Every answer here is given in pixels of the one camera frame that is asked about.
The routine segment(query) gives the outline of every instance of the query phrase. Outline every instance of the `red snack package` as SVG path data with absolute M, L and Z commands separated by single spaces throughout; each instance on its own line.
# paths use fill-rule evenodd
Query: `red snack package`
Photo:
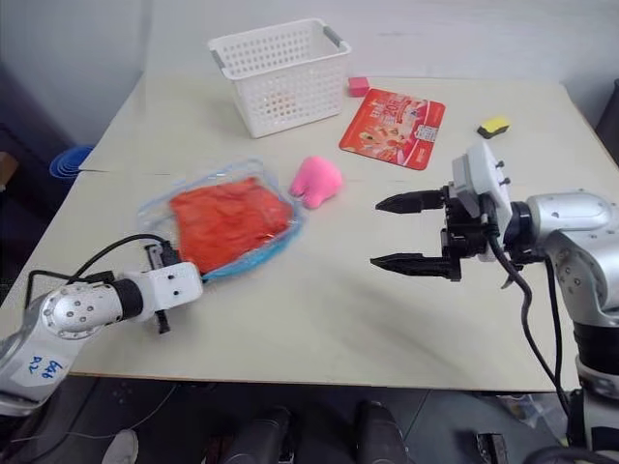
M 411 169 L 426 169 L 445 105 L 371 89 L 339 147 Z
M 250 177 L 196 188 L 170 200 L 180 253 L 209 273 L 259 248 L 288 227 L 292 207 Z

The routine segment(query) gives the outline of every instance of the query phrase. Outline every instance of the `pink block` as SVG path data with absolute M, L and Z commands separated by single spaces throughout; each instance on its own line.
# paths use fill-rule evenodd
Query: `pink block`
M 292 196 L 303 196 L 304 206 L 314 209 L 338 193 L 342 183 L 341 172 L 332 162 L 309 157 L 303 160 L 289 191 Z
M 364 97 L 369 91 L 369 82 L 366 77 L 348 77 L 348 95 L 350 97 Z

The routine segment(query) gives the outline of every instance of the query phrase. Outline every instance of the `basket handle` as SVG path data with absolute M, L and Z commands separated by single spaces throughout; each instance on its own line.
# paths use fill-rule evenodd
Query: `basket handle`
M 338 34 L 336 34 L 336 31 L 331 29 L 331 27 L 329 26 L 324 26 L 322 28 L 322 32 L 325 36 L 327 36 L 327 39 L 333 42 L 335 46 L 339 47 L 339 44 L 341 43 L 341 37 Z
M 213 55 L 213 59 L 217 63 L 217 66 L 220 67 L 220 70 L 225 68 L 225 63 L 223 62 L 222 58 L 220 57 L 220 55 L 217 53 L 217 51 L 214 48 L 211 48 L 211 55 Z

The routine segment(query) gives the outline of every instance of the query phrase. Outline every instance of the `shoe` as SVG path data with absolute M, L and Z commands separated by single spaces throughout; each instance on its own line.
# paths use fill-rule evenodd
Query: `shoe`
M 102 464 L 135 464 L 137 435 L 133 430 L 121 430 L 109 444 Z

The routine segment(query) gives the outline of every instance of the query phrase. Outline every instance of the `white plastic basket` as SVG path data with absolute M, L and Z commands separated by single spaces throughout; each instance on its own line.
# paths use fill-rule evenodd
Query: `white plastic basket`
M 284 131 L 341 112 L 350 46 L 321 19 L 213 39 L 221 72 L 251 136 Z

